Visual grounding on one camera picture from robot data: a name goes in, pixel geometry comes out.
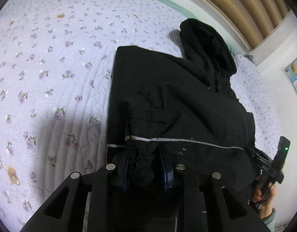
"wrist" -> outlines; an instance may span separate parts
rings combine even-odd
[[[262,205],[259,209],[259,217],[261,219],[264,219],[268,216],[270,216],[273,212],[273,205]]]

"reflective stripe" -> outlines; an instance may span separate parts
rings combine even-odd
[[[197,140],[191,140],[191,139],[184,139],[184,138],[142,138],[142,137],[128,135],[128,136],[125,137],[125,140],[128,140],[128,139],[141,140],[141,141],[145,141],[145,142],[150,142],[150,141],[191,142],[191,143],[208,145],[208,146],[217,147],[217,148],[223,148],[223,149],[236,148],[236,149],[240,149],[240,150],[243,150],[244,151],[244,149],[241,148],[241,147],[222,147],[222,146],[218,146],[218,145],[207,143],[207,142],[202,142],[202,141],[197,141]]]
[[[124,148],[125,145],[107,144],[107,147],[109,147],[109,148]]]

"quilted bedspread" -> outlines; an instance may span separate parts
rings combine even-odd
[[[105,164],[117,47],[182,57],[185,19],[156,0],[8,0],[0,12],[0,218],[11,232],[71,172]],[[253,64],[235,61],[232,87],[255,116],[257,147],[274,156],[276,113]]]

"metal bolt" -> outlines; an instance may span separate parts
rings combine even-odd
[[[177,164],[176,165],[176,169],[177,170],[184,170],[185,169],[185,165],[184,164]]]
[[[108,170],[113,170],[114,168],[115,168],[115,165],[114,164],[108,164],[106,166],[106,169],[108,169]]]
[[[70,177],[71,177],[72,179],[77,179],[77,178],[79,178],[79,176],[80,176],[80,174],[79,174],[78,172],[73,172],[73,173],[70,175]]]
[[[214,172],[212,173],[213,178],[215,179],[220,179],[221,178],[221,174],[219,172]]]

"human hand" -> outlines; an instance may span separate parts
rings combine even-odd
[[[262,205],[260,206],[260,209],[259,209],[259,217],[261,219],[270,216],[273,211],[273,199],[276,195],[276,188],[275,188],[275,185],[272,183],[269,183],[268,188],[270,190],[266,196],[265,201],[262,203]],[[260,187],[260,185],[257,185],[254,190],[251,201],[254,203],[262,201],[261,195],[262,195],[261,187]]]

